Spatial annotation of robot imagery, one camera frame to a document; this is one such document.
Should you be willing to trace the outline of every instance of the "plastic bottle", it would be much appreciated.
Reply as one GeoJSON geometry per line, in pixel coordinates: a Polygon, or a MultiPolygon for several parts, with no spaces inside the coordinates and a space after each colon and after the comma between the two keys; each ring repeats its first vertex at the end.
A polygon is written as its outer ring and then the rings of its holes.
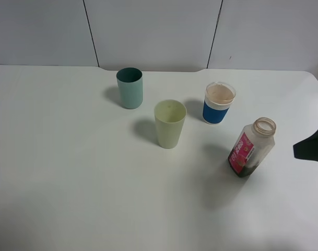
{"type": "Polygon", "coordinates": [[[276,124],[269,118],[259,118],[246,125],[235,143],[228,162],[239,177],[251,175],[275,145],[276,124]]]}

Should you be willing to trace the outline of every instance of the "black object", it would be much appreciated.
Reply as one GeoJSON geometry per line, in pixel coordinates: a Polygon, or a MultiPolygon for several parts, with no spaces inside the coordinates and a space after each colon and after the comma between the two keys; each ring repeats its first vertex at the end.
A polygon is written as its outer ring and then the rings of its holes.
{"type": "Polygon", "coordinates": [[[318,161],[318,130],[309,138],[293,146],[295,158],[318,161]]]}

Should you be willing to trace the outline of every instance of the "cup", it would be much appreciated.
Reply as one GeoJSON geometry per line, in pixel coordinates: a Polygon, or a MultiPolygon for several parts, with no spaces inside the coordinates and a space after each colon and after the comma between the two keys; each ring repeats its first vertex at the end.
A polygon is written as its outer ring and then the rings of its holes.
{"type": "Polygon", "coordinates": [[[180,138],[186,107],[176,100],[164,100],[154,108],[158,142],[162,148],[174,148],[180,138]]]}
{"type": "Polygon", "coordinates": [[[119,93],[125,108],[135,109],[143,102],[143,73],[136,68],[124,68],[116,74],[119,93]]]}
{"type": "Polygon", "coordinates": [[[206,87],[203,118],[209,124],[219,124],[235,98],[235,89],[223,82],[214,82],[206,87]]]}

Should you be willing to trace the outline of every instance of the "white wall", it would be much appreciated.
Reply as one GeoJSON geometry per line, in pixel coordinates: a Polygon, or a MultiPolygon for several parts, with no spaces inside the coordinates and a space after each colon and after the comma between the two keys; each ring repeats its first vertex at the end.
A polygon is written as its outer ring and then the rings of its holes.
{"type": "Polygon", "coordinates": [[[82,0],[0,0],[0,64],[97,66],[82,0]]]}
{"type": "Polygon", "coordinates": [[[318,0],[224,0],[209,68],[314,73],[318,0]]]}
{"type": "Polygon", "coordinates": [[[207,66],[221,0],[86,0],[99,64],[152,71],[207,66]]]}

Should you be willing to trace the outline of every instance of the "bottle label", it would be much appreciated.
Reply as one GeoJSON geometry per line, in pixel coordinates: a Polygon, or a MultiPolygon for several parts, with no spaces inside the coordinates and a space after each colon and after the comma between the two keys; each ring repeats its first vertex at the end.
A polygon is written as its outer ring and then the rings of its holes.
{"type": "Polygon", "coordinates": [[[254,150],[254,144],[248,139],[247,135],[243,133],[229,158],[232,168],[237,173],[240,173],[244,168],[248,159],[252,156],[254,150]]]}

